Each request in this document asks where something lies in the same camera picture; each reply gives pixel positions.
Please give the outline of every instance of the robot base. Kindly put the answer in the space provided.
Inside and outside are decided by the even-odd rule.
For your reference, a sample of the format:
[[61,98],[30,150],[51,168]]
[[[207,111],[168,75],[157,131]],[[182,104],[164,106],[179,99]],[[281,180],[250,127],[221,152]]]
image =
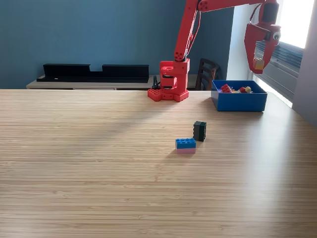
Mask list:
[[160,100],[175,100],[177,102],[181,102],[184,99],[188,98],[189,92],[186,90],[181,95],[171,94],[171,93],[164,93],[161,89],[149,89],[148,90],[148,97],[153,99],[154,101],[158,102]]

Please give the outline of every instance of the yellow object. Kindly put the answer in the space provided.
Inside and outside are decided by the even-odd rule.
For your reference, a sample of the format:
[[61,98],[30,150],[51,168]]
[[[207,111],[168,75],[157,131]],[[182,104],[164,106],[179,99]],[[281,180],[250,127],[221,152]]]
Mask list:
[[261,58],[254,58],[253,60],[253,68],[263,70],[264,69],[264,60]]
[[250,87],[246,87],[245,90],[246,90],[247,93],[251,93],[252,92],[252,89]]

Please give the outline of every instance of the toy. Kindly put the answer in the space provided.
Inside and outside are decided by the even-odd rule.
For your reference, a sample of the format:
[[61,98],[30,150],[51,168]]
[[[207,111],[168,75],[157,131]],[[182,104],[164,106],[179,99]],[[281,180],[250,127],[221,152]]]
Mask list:
[[196,141],[193,138],[176,139],[175,149],[178,154],[195,154],[196,153]]
[[256,70],[263,70],[264,69],[264,60],[260,58],[253,59],[253,68]]
[[194,139],[204,142],[206,139],[206,122],[197,121],[194,124]]
[[[259,5],[251,15],[245,35],[245,47],[249,68],[255,74],[261,74],[269,63],[280,39],[280,26],[275,25],[279,4],[276,0],[186,0],[185,12],[178,34],[174,52],[174,61],[162,61],[159,65],[160,89],[148,91],[148,96],[155,101],[175,100],[180,102],[189,96],[187,90],[190,60],[187,58],[198,33],[201,12],[208,12],[244,4]],[[256,9],[259,10],[259,22],[253,24]],[[196,17],[199,17],[197,29],[193,33]],[[257,41],[265,41],[263,59],[255,59]]]
[[223,85],[223,86],[221,87],[221,91],[222,91],[223,93],[232,93],[232,90],[231,90],[231,88],[229,87],[228,84]]
[[250,87],[241,87],[238,91],[233,90],[233,93],[252,93],[252,89]]

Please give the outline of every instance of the red robot arm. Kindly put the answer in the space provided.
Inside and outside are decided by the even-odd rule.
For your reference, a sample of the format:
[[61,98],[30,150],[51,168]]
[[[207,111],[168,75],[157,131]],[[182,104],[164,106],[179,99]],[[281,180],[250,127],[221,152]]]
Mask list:
[[[190,60],[187,55],[200,26],[201,12],[256,3],[260,3],[257,8],[261,6],[259,22],[257,24],[251,23],[256,8],[250,18],[250,23],[247,25],[245,46],[250,70],[256,74],[262,73],[280,39],[280,26],[275,25],[279,8],[276,0],[186,0],[185,13],[174,52],[174,61],[160,63],[161,89],[159,91],[150,89],[148,96],[155,101],[163,99],[178,102],[188,97],[187,82]],[[193,34],[197,14],[199,14],[199,23]],[[255,58],[256,42],[263,40],[265,40],[263,59]]]
[[[178,40],[174,52],[175,61],[184,61],[190,52],[191,46],[195,40],[197,31],[200,26],[200,19],[197,30],[193,34],[194,23],[199,12],[208,12],[219,10],[227,7],[261,3],[259,15],[259,23],[253,25],[251,22],[247,26],[246,31],[246,51],[250,70],[254,73],[262,73],[263,68],[269,63],[275,46],[278,45],[280,38],[280,27],[274,25],[278,12],[278,3],[276,0],[187,0],[182,25],[178,34]],[[265,40],[266,48],[263,57],[263,68],[256,66],[255,59],[256,42]]]

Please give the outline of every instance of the chair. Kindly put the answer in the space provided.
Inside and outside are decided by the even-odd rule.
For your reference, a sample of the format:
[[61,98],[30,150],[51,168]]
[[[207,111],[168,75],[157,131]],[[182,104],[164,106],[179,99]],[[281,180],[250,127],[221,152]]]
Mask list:
[[199,64],[199,71],[196,80],[196,91],[203,90],[204,91],[211,91],[211,84],[212,81],[215,80],[217,71],[220,69],[219,65],[208,60],[208,59],[201,59]]

